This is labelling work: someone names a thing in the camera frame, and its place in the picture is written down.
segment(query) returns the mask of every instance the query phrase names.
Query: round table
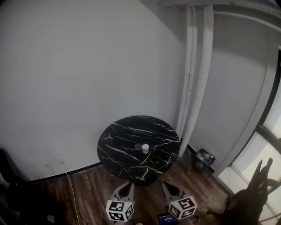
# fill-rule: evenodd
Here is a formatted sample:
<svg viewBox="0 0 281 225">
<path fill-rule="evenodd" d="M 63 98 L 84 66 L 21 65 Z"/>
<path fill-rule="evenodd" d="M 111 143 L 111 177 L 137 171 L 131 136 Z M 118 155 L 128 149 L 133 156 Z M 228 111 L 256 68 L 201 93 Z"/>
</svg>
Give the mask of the round table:
<svg viewBox="0 0 281 225">
<path fill-rule="evenodd" d="M 151 116 L 116 121 L 105 129 L 97 144 L 98 157 L 107 171 L 143 186 L 153 183 L 175 163 L 179 149 L 175 130 Z"/>
</svg>

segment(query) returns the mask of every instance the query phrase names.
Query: wooden floor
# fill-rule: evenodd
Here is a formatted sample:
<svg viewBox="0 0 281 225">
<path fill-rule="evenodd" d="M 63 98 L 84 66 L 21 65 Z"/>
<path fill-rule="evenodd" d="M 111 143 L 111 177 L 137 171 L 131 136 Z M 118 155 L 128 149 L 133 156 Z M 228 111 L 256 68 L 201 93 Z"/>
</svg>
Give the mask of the wooden floor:
<svg viewBox="0 0 281 225">
<path fill-rule="evenodd" d="M 84 172 L 70 175 L 76 196 L 80 225 L 112 224 L 108 219 L 105 208 L 107 200 L 115 188 L 125 183 L 114 177 L 102 166 Z M 148 187 L 135 188 L 134 222 L 144 225 L 157 225 L 157 215 L 165 213 L 163 198 L 163 181 L 169 181 L 185 189 L 198 204 L 196 215 L 200 217 L 200 225 L 218 224 L 212 215 L 206 211 L 212 209 L 222 212 L 228 193 L 218 184 L 209 171 L 199 174 L 191 168 L 191 157 L 188 153 L 179 159 L 169 171 Z M 61 177 L 37 184 L 51 199 L 65 203 L 65 217 L 68 225 L 77 225 L 73 193 L 67 177 Z"/>
</svg>

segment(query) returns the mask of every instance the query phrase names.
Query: white wall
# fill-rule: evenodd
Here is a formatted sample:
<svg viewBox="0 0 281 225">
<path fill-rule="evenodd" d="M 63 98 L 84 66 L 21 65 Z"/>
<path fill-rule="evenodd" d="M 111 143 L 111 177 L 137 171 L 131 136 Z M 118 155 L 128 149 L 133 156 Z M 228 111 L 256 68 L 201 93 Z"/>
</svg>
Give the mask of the white wall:
<svg viewBox="0 0 281 225">
<path fill-rule="evenodd" d="M 99 162 L 112 122 L 175 125 L 185 15 L 138 0 L 13 0 L 0 8 L 0 145 L 27 179 Z"/>
<path fill-rule="evenodd" d="M 216 169 L 245 129 L 266 73 L 269 31 L 249 20 L 215 15 L 212 62 L 190 145 L 216 157 Z"/>
</svg>

